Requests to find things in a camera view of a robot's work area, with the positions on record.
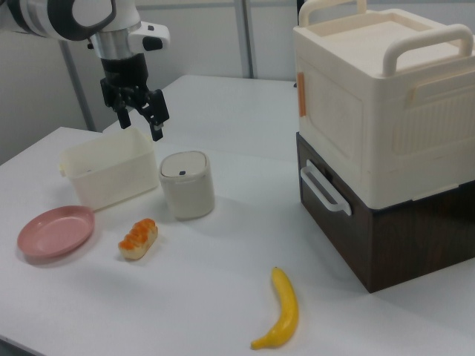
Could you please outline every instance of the silver metal cylinder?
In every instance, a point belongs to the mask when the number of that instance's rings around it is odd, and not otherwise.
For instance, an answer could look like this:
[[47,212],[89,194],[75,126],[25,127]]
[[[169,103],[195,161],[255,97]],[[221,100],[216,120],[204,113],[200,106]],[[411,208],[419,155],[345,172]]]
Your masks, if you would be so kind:
[[123,30],[98,32],[91,37],[96,55],[102,59],[126,59],[134,54],[128,47],[128,35],[140,28],[140,22]]

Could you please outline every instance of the white plastic box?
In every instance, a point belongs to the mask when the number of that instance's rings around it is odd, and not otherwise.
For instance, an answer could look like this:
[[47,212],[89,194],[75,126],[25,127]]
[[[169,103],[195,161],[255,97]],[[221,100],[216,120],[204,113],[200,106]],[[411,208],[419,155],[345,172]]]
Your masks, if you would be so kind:
[[475,179],[474,36],[402,10],[294,29],[300,135],[368,208]]
[[60,171],[71,181],[82,205],[101,209],[158,186],[151,140],[136,128],[69,148]]

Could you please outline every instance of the dark brown box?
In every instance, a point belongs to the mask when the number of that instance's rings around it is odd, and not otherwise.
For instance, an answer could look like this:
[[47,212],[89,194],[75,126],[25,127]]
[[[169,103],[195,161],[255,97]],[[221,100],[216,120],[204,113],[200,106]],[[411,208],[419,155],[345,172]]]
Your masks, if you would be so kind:
[[302,204],[369,292],[475,257],[475,181],[373,210],[299,133],[297,150],[299,171],[309,159],[350,204],[350,216],[327,210],[300,178]]

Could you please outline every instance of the orange tag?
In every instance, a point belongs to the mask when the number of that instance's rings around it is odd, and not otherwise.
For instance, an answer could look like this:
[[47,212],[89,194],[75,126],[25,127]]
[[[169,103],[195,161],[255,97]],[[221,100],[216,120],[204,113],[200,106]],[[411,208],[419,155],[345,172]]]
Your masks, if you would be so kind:
[[307,115],[305,107],[305,81],[304,72],[297,74],[297,90],[298,90],[298,115],[300,117]]

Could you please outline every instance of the white table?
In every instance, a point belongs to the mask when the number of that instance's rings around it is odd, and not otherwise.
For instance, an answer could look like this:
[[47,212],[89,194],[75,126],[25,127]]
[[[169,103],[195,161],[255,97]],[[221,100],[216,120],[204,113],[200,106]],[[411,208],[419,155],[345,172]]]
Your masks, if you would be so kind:
[[[212,164],[217,205],[198,220],[173,219],[158,188],[97,212],[71,254],[25,259],[23,225],[77,204],[59,152],[101,134],[60,128],[0,166],[1,338],[48,356],[472,355],[475,261],[368,294],[300,204],[292,84],[186,76],[164,90],[172,118],[157,161],[197,149]],[[160,237],[128,263],[117,243],[143,217]],[[273,266],[292,280],[301,320],[284,347],[256,352],[250,341],[279,314]]]

